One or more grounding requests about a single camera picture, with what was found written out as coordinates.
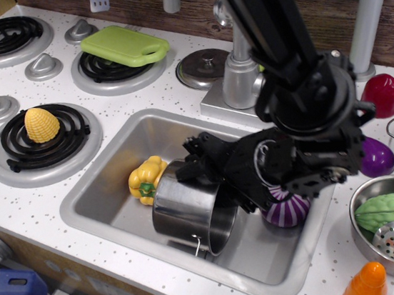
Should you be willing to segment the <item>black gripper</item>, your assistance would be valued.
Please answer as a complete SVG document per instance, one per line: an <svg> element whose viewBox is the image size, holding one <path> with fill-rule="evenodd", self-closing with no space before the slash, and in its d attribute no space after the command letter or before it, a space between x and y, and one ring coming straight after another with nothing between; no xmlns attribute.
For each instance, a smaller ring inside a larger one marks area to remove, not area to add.
<svg viewBox="0 0 394 295"><path fill-rule="evenodd" d="M279 202L269 188L283 185L293 164L290 139L277 128L232 142L202 132L188 137L183 147L188 156L176 170L177 181L220 185L230 202L246 213L265 211Z"/></svg>

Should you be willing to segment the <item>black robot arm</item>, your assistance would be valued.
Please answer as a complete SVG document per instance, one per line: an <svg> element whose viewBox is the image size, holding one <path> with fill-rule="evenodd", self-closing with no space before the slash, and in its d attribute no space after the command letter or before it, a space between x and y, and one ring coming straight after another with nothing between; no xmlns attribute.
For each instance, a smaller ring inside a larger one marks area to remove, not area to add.
<svg viewBox="0 0 394 295"><path fill-rule="evenodd" d="M223 211L254 211L275 201L269 183L315 196L356 174L360 127L375 108L355 99L350 63L315 50L294 0L222 1L247 36L251 58L266 70L256 111L275 127L232 144L202 133L188 144L177 180L216 189Z"/></svg>

